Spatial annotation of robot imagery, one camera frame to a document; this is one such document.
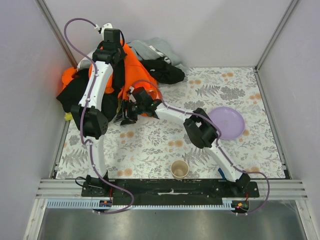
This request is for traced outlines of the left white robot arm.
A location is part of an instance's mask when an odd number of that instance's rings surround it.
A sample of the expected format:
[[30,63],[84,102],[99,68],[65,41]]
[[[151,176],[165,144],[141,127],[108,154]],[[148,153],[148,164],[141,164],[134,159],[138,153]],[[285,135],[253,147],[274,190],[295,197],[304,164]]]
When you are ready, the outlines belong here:
[[80,140],[87,148],[88,175],[102,180],[108,172],[104,155],[104,135],[109,123],[102,113],[102,100],[109,78],[126,53],[121,30],[103,27],[100,34],[102,48],[95,49],[91,55],[82,53],[83,59],[78,66],[90,65],[90,76],[83,96],[77,105],[71,107],[71,113],[80,131]]

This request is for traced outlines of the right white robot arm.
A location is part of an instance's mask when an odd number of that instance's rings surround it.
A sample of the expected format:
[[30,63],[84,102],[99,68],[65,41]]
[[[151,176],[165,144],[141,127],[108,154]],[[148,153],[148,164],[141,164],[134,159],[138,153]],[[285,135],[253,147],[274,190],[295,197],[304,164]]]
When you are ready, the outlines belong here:
[[131,87],[128,91],[129,99],[122,100],[120,110],[114,122],[122,126],[135,124],[138,116],[166,120],[183,125],[191,143],[203,149],[219,166],[220,175],[234,188],[244,191],[250,183],[250,176],[237,167],[230,155],[219,143],[221,131],[209,119],[202,108],[189,112],[185,109],[167,105],[162,97],[152,98],[143,87]]

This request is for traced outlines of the orange cloth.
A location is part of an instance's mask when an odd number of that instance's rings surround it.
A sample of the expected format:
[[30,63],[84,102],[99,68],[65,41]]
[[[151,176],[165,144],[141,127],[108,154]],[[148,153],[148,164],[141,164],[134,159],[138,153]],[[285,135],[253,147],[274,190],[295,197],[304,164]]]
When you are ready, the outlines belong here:
[[[153,99],[157,99],[159,97],[156,89],[157,81],[149,74],[127,44],[124,45],[124,52],[126,53],[124,69],[113,72],[106,84],[103,97],[115,96],[117,99],[128,100],[127,92],[130,87],[143,87]],[[85,67],[85,64],[88,63],[88,59],[85,58],[79,68],[70,67],[63,72],[63,88],[57,97],[60,102],[79,103],[92,72],[92,64]]]

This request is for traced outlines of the yellow cloth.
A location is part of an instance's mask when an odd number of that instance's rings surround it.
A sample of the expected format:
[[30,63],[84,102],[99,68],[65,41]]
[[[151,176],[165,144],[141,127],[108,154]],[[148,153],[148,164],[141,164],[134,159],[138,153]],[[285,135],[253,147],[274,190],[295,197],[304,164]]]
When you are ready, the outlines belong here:
[[70,112],[68,112],[68,113],[65,113],[64,119],[65,121],[71,121],[73,119],[73,116]]

